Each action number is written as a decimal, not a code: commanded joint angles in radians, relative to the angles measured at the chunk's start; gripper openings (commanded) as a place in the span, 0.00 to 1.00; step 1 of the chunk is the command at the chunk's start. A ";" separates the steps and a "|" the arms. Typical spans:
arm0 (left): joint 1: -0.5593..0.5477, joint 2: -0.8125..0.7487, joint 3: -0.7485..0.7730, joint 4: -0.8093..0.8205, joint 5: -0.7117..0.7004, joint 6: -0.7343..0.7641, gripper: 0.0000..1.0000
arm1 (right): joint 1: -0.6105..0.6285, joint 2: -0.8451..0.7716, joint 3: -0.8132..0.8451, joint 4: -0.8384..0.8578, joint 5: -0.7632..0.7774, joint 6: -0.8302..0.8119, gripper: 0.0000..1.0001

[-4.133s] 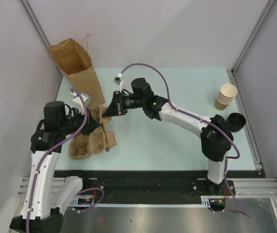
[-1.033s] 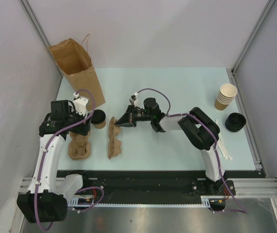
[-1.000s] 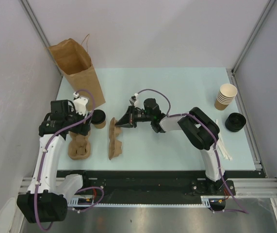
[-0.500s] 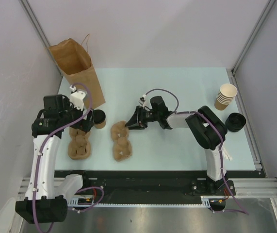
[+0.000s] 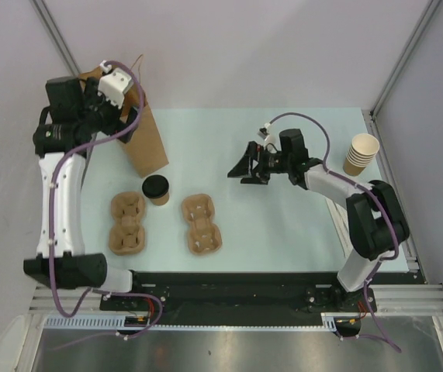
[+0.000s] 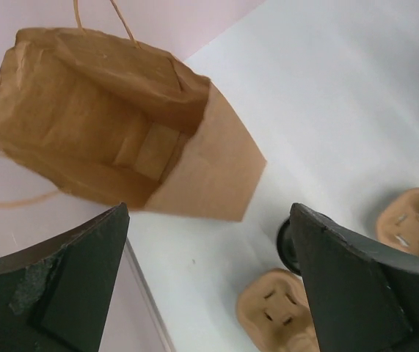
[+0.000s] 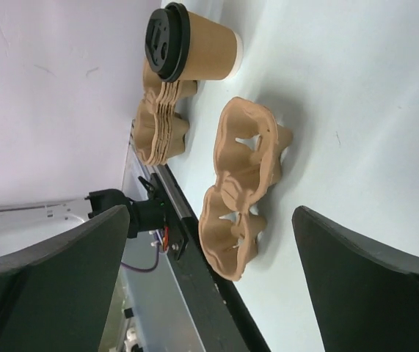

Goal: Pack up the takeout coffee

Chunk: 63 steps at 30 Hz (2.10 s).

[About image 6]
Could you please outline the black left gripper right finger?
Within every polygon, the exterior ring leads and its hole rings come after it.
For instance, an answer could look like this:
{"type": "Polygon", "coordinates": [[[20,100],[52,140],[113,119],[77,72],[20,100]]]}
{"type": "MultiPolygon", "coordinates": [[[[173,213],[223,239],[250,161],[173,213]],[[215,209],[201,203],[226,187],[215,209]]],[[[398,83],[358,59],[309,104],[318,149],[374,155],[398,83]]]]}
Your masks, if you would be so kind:
{"type": "Polygon", "coordinates": [[[300,203],[289,230],[321,351],[419,351],[419,257],[300,203]]]}

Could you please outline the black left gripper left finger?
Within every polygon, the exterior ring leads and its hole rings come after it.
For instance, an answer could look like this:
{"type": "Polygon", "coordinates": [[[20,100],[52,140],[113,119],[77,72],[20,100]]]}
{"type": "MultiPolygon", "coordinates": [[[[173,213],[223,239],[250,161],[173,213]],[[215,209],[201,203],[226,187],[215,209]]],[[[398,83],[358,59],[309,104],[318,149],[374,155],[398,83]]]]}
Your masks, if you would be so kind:
{"type": "Polygon", "coordinates": [[[120,204],[0,257],[0,351],[98,351],[128,224],[120,204]]]}

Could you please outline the brown pulp cup carrier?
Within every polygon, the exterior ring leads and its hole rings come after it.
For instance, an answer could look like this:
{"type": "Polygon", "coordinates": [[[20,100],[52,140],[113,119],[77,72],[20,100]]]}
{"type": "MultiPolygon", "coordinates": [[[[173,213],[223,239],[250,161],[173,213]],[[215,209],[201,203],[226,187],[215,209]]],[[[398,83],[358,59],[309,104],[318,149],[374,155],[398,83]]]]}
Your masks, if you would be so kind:
{"type": "Polygon", "coordinates": [[[272,269],[246,286],[236,314],[259,351],[320,350],[305,287],[290,271],[272,269]]]}

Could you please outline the black coffee cup lid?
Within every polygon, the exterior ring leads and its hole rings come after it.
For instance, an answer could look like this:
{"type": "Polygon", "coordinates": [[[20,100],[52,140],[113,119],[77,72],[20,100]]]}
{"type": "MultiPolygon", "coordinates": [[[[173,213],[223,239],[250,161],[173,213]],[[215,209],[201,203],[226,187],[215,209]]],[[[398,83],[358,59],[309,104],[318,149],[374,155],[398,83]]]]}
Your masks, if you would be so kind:
{"type": "Polygon", "coordinates": [[[276,246],[277,253],[283,265],[293,274],[301,276],[299,261],[296,256],[294,242],[289,232],[290,219],[287,218],[277,232],[276,246]]]}

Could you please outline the brown paper bag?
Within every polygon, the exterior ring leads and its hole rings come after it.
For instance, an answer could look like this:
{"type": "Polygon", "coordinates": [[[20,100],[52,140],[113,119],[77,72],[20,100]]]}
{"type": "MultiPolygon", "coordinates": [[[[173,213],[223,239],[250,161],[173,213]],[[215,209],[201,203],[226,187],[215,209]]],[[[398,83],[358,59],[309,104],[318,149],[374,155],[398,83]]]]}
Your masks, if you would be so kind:
{"type": "Polygon", "coordinates": [[[25,28],[0,67],[0,151],[76,197],[241,221],[266,165],[210,78],[86,29],[25,28]]]}

